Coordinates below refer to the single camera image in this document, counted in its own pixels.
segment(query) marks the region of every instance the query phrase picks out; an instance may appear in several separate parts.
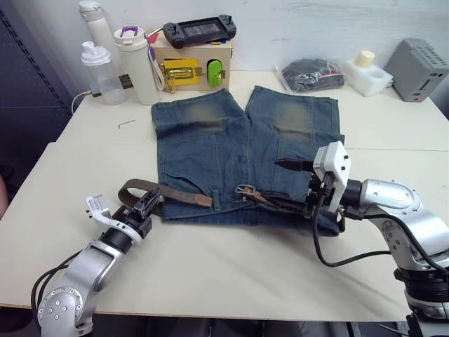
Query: screen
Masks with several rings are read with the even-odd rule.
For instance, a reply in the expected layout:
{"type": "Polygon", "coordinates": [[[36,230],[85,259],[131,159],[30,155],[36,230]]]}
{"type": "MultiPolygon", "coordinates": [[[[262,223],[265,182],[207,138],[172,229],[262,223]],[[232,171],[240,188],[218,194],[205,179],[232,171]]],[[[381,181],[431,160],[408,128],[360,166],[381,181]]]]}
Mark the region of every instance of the screen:
{"type": "Polygon", "coordinates": [[[204,25],[185,27],[184,31],[188,37],[195,37],[196,35],[218,33],[220,32],[220,28],[216,23],[206,23],[204,25]]]}

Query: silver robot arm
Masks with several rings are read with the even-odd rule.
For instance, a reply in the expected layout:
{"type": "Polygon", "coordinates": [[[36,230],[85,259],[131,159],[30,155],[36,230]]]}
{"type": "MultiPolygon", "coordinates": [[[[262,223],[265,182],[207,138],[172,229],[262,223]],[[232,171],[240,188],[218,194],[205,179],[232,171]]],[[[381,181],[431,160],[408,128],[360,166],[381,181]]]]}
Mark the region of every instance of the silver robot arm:
{"type": "Polygon", "coordinates": [[[344,216],[379,228],[398,266],[394,276],[406,286],[410,336],[449,336],[449,227],[413,188],[395,180],[350,180],[350,166],[341,142],[317,153],[313,170],[320,189],[328,183],[332,190],[328,211],[340,205],[344,216]]]}
{"type": "Polygon", "coordinates": [[[150,215],[159,191],[145,194],[133,208],[122,206],[111,217],[102,196],[86,198],[91,218],[103,234],[69,264],[59,284],[39,303],[42,337],[79,337],[91,333],[96,296],[103,290],[131,246],[142,242],[152,228],[150,215]]]}

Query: belt buckle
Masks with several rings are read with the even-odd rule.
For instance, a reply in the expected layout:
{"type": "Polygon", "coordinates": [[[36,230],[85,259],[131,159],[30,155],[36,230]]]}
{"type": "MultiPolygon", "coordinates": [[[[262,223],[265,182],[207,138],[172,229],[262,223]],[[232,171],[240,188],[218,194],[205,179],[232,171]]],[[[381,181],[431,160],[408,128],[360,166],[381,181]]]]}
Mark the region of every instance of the belt buckle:
{"type": "Polygon", "coordinates": [[[255,187],[247,184],[240,184],[236,187],[236,193],[244,194],[246,196],[254,196],[255,195],[255,187]]]}

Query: lid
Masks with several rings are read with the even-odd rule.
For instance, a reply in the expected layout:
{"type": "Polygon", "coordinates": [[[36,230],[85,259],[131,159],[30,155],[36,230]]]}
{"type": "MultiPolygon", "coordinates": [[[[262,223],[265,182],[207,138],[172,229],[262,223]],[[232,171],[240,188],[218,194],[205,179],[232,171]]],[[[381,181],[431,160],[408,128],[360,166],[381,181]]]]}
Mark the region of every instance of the lid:
{"type": "Polygon", "coordinates": [[[92,0],[83,0],[78,3],[79,13],[85,21],[96,21],[104,17],[101,5],[92,0]]]}
{"type": "Polygon", "coordinates": [[[114,42],[121,51],[136,51],[148,48],[144,30],[137,26],[123,27],[114,33],[114,42]]]}
{"type": "Polygon", "coordinates": [[[81,55],[81,61],[88,67],[111,62],[111,53],[105,47],[95,47],[92,41],[83,42],[82,46],[83,54],[81,55]]]}
{"type": "Polygon", "coordinates": [[[359,67],[369,68],[373,65],[375,57],[376,55],[372,51],[361,51],[357,55],[354,63],[359,67]]]}

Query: faded denim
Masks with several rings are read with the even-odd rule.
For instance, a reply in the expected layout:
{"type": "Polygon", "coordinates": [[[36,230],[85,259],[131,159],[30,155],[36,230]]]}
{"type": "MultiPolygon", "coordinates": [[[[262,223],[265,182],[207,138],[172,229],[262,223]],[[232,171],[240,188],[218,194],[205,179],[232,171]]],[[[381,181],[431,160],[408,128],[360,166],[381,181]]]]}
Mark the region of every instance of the faded denim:
{"type": "MultiPolygon", "coordinates": [[[[286,95],[256,86],[246,110],[228,90],[157,103],[159,182],[213,198],[204,208],[166,201],[163,219],[182,223],[271,225],[310,230],[310,221],[235,193],[240,184],[288,193],[304,201],[311,173],[277,166],[283,157],[313,160],[320,146],[344,140],[338,104],[331,98],[286,95]]],[[[334,215],[319,217],[320,234],[338,235],[334,215]]]]}

